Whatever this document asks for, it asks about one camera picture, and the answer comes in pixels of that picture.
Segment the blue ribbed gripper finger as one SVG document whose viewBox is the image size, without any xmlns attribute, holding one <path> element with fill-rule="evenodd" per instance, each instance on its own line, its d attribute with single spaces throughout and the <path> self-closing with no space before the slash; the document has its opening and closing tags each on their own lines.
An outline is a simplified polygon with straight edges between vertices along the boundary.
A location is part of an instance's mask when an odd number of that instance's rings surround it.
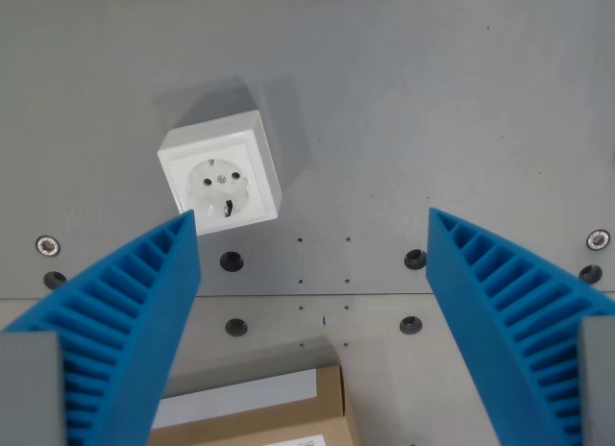
<svg viewBox="0 0 615 446">
<path fill-rule="evenodd" d="M 578 331 L 613 315 L 613 300 L 437 208 L 426 277 L 500 443 L 581 444 Z"/>
<path fill-rule="evenodd" d="M 125 244 L 15 318 L 60 341 L 69 445 L 144 445 L 201 282 L 187 211 Z"/>
</svg>

